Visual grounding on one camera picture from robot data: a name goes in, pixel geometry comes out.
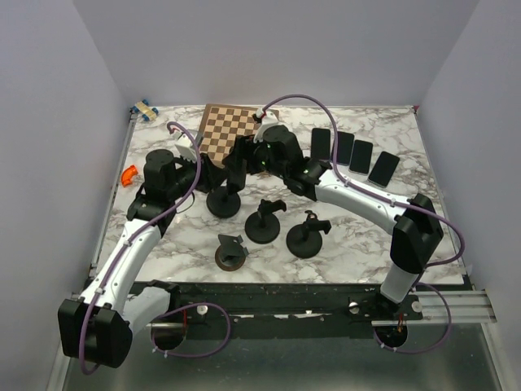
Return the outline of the black phone with purple edge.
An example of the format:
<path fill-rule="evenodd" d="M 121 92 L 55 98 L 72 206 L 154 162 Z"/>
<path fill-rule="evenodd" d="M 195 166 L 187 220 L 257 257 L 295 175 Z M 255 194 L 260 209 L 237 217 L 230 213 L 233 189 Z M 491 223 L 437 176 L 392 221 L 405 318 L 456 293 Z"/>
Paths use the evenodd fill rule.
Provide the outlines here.
<path fill-rule="evenodd" d="M 331 131 L 313 128 L 311 135 L 310 156 L 317 160 L 329 160 L 331 154 Z"/>

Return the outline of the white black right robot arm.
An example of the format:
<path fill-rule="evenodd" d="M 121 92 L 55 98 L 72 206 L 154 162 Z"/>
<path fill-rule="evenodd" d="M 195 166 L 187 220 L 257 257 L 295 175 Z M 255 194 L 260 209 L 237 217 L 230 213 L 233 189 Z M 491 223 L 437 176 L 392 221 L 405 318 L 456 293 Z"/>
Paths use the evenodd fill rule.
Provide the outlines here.
<path fill-rule="evenodd" d="M 374 299 L 375 311 L 384 319 L 402 312 L 405 296 L 444 237 L 430 198 L 387 194 L 337 174 L 331 163 L 304 156 L 296 136 L 284 125 L 269 127 L 260 141 L 252 135 L 238 136 L 223 164 L 239 187 L 247 174 L 267 172 L 292 193 L 355 213 L 391 235 L 393 264 Z"/>

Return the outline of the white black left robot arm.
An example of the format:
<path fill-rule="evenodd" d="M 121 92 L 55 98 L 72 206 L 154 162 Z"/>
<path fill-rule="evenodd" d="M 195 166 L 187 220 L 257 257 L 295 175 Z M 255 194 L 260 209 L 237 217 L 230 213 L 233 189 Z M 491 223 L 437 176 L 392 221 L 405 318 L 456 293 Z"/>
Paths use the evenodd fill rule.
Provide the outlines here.
<path fill-rule="evenodd" d="M 144 181 L 128 208 L 123 233 L 111 256 L 90 285 L 76 299 L 66 299 L 58 310 L 63 353 L 76 358 L 85 374 L 95 367 L 118 368 L 126 359 L 134 335 L 148 323 L 173 321 L 212 304 L 182 305 L 175 283 L 152 280 L 135 297 L 129 293 L 150 252 L 164 237 L 180 204 L 194 191 L 208 193 L 224 180 L 224 172 L 207 154 L 194 161 L 171 151 L 149 152 Z"/>

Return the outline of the teal-edged phone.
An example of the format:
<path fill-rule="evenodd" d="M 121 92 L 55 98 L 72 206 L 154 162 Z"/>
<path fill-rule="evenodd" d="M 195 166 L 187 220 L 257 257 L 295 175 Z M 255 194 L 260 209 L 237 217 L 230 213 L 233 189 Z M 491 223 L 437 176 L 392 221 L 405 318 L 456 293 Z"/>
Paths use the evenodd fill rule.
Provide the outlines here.
<path fill-rule="evenodd" d="M 400 157 L 389 152 L 381 152 L 373 169 L 370 171 L 368 181 L 379 187 L 387 187 L 400 162 Z"/>

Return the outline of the blue-edged black phone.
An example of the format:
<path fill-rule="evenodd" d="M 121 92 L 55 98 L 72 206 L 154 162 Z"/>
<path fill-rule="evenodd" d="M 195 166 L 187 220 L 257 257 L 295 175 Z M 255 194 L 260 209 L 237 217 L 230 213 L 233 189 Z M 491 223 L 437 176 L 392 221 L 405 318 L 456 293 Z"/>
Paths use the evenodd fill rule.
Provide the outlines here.
<path fill-rule="evenodd" d="M 338 165 L 349 166 L 354 144 L 354 134 L 338 131 L 337 159 Z"/>

